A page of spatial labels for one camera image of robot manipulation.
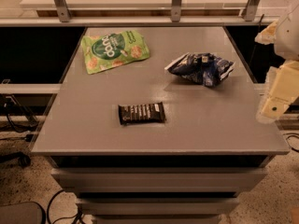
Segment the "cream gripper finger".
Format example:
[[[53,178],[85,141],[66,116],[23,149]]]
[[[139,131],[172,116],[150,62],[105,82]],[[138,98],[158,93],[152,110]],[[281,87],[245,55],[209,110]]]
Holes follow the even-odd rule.
[[[272,123],[298,98],[299,62],[287,60],[279,68],[270,67],[256,119],[261,123]]]
[[[274,44],[276,40],[276,29],[278,26],[277,21],[273,21],[266,28],[264,28],[255,37],[255,41],[259,44],[269,45]]]

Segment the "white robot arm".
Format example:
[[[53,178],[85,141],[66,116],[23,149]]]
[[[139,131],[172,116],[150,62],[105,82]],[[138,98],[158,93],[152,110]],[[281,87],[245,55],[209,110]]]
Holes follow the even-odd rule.
[[[285,60],[279,68],[269,69],[256,114],[259,122],[272,123],[299,97],[299,4],[291,4],[278,21],[257,34],[255,41],[273,44],[276,55]]]

